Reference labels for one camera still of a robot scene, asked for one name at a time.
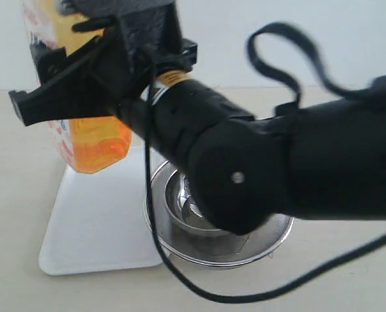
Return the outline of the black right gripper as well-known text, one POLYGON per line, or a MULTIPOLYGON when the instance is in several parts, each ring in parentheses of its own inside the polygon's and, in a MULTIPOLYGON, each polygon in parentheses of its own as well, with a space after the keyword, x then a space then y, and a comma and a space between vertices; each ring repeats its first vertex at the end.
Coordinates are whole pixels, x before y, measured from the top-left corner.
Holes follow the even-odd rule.
POLYGON ((25 126, 104 116, 130 125, 131 100, 158 73, 196 63, 175 1, 59 2, 61 16, 29 24, 40 86, 8 93, 25 126))

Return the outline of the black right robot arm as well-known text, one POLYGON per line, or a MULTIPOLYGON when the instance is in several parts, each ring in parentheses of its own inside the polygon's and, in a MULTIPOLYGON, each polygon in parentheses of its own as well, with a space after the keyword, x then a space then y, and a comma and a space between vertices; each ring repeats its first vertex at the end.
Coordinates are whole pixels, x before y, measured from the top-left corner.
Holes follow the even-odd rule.
POLYGON ((24 125, 115 116, 189 182, 212 225, 241 235, 282 213, 308 220, 386 220, 386 75, 360 90, 335 84, 314 43, 273 22, 246 42, 251 66, 294 92, 273 117, 252 113, 185 77, 163 94, 145 88, 174 70, 189 72, 197 45, 181 33, 174 1, 69 1, 86 17, 76 33, 102 30, 76 52, 42 52, 39 88, 11 91, 24 125), (296 44, 338 100, 303 108, 293 76, 256 51, 262 34, 296 44))

